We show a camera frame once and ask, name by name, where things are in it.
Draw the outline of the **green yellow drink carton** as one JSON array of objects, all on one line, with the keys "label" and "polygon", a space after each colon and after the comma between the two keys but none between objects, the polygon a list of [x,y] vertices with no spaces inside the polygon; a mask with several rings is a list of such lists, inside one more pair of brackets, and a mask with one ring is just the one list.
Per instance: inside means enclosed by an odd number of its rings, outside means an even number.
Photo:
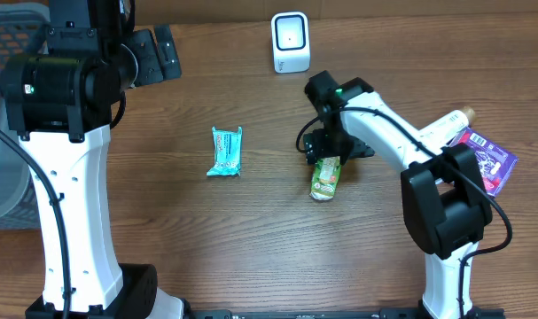
[{"label": "green yellow drink carton", "polygon": [[311,179],[310,197],[315,200],[331,200],[337,189],[341,171],[340,157],[319,159]]}]

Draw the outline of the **teal snack bar wrapper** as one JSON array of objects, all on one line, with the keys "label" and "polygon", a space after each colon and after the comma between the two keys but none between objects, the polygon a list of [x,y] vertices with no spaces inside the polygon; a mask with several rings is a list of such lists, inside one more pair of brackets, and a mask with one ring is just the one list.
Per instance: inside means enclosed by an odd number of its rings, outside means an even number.
[{"label": "teal snack bar wrapper", "polygon": [[214,139],[214,165],[207,171],[207,176],[240,175],[241,146],[243,130],[220,130],[212,127]]}]

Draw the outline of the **white cream tube gold cap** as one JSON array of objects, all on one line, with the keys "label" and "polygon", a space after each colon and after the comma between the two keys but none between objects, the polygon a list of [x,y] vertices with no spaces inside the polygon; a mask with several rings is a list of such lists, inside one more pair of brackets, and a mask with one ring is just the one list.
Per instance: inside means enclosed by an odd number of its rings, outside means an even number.
[{"label": "white cream tube gold cap", "polygon": [[476,120],[475,111],[469,107],[454,110],[419,130],[423,139],[432,144],[443,146],[451,142],[456,135],[470,127]]}]

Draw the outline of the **purple sanitary pad pack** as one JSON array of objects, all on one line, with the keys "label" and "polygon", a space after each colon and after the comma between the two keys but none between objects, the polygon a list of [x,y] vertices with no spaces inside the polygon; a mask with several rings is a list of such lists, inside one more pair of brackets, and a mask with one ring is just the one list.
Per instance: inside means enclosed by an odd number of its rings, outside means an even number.
[{"label": "purple sanitary pad pack", "polygon": [[460,131],[449,146],[466,144],[475,152],[486,192],[496,197],[508,182],[519,158],[472,128]]}]

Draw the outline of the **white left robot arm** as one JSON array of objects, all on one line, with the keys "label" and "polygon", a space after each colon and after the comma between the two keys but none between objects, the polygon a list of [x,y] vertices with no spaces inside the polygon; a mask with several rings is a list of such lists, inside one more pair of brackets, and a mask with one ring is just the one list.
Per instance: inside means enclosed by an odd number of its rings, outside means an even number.
[{"label": "white left robot arm", "polygon": [[52,1],[38,43],[0,73],[12,149],[29,166],[45,279],[28,318],[190,316],[151,264],[118,262],[107,196],[111,132],[128,89],[179,76],[165,29],[136,30],[132,1]]}]

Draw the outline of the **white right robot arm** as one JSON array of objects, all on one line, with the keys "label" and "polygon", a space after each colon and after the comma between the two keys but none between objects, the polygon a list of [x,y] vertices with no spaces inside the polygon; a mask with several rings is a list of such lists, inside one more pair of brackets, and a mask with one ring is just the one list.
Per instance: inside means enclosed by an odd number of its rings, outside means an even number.
[{"label": "white right robot arm", "polygon": [[400,175],[405,227],[425,255],[420,318],[480,318],[470,297],[472,260],[493,220],[472,148],[449,146],[414,128],[363,79],[343,84],[322,71],[304,93],[323,126],[302,130],[297,148],[310,165],[378,155]]}]

